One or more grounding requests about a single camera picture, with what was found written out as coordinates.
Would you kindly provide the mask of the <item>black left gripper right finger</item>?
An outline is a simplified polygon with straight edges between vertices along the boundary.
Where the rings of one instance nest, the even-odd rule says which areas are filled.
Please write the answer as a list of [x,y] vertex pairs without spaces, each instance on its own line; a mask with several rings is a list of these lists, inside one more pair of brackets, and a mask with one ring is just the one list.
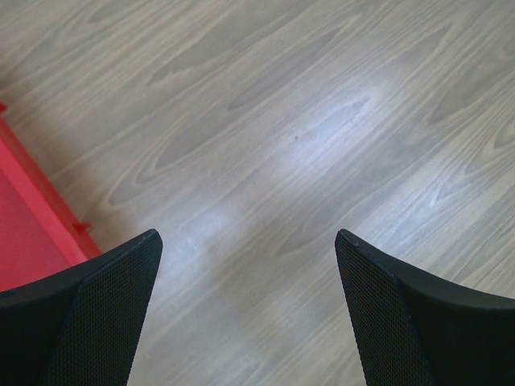
[[512,385],[514,300],[457,285],[338,231],[336,258],[368,385]]

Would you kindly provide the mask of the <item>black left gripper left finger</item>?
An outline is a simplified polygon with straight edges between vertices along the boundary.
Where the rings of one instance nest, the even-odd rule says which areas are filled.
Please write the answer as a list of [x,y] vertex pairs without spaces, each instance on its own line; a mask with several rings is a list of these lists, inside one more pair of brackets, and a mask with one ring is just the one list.
[[125,385],[159,270],[150,229],[84,263],[1,293],[3,385]]

